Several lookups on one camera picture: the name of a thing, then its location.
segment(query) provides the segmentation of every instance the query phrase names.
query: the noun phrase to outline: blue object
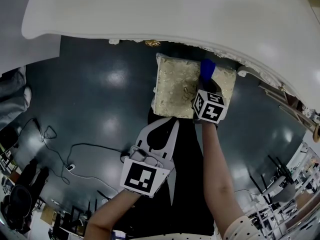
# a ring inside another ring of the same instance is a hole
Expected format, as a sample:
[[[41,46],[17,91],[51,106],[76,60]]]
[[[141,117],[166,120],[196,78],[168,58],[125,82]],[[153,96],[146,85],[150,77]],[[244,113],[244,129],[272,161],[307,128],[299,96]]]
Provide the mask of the blue object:
[[[216,64],[212,62],[211,59],[204,59],[201,61],[200,64],[200,76],[202,78],[202,81],[204,83],[207,83],[210,81],[212,74],[214,73],[216,68]]]

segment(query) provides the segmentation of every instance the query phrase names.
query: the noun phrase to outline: person's left arm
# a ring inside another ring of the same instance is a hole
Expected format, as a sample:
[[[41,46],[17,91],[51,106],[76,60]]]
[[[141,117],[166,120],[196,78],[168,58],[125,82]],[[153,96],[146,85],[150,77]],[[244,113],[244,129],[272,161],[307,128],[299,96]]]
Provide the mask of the person's left arm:
[[[108,240],[116,222],[139,199],[140,195],[127,190],[121,191],[114,198],[98,209],[90,218],[84,240]]]

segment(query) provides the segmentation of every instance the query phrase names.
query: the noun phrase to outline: polka dot shirt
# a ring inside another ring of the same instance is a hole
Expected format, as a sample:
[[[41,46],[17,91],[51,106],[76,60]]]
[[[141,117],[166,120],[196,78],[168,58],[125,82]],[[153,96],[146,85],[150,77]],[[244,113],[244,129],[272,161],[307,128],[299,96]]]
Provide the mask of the polka dot shirt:
[[[216,236],[200,234],[163,234],[149,237],[135,238],[136,240],[216,240]],[[251,224],[247,216],[235,220],[226,230],[223,240],[265,240],[264,235]]]

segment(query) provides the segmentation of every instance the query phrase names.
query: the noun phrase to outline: gray floor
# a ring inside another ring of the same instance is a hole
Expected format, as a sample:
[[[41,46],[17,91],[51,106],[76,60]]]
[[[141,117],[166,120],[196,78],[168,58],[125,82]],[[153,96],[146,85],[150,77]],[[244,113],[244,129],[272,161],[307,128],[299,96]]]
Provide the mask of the gray floor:
[[[107,40],[62,37],[59,58],[27,66],[31,105],[12,124],[23,126],[36,117],[42,131],[52,126],[57,138],[45,141],[64,160],[75,143],[126,149],[147,124],[157,77],[157,52],[190,60],[210,58],[226,68],[238,67],[231,60],[182,44],[163,42],[152,48],[133,41],[110,45]],[[250,75],[237,77],[228,114],[218,127],[235,189],[255,193],[249,174],[258,182],[259,175],[264,174],[269,181],[275,167],[267,155],[278,156],[287,163],[304,135],[304,129],[279,110],[278,104],[258,84]],[[22,132],[19,144],[15,158],[22,168],[36,157],[40,165],[60,175],[62,162],[56,153],[46,149],[32,123]],[[119,157],[115,151],[78,146],[73,149],[70,161],[76,166],[74,173],[98,177],[119,188],[122,170]],[[67,210],[71,205],[86,209],[90,200],[92,207],[96,198],[101,200],[97,190],[109,197],[116,194],[95,179],[77,178],[66,170],[63,175],[70,185],[51,171],[41,196],[47,202],[54,199]],[[247,193],[240,191],[237,196],[245,200]]]

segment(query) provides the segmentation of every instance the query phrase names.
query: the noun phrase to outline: white shoe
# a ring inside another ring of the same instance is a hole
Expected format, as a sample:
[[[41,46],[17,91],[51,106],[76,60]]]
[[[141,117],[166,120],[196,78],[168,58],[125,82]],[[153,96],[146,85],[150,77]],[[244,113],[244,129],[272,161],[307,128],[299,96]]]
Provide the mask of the white shoe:
[[[24,89],[24,100],[25,100],[25,103],[26,103],[26,105],[27,105],[27,108],[29,108],[29,106],[30,106],[30,101],[31,101],[31,97],[32,97],[32,93],[31,93],[31,89],[30,89],[30,87],[26,87],[25,89]]]
[[[26,78],[26,66],[21,66],[18,69],[18,72],[21,74],[21,76],[23,77],[24,80],[24,84],[27,83],[27,78]]]

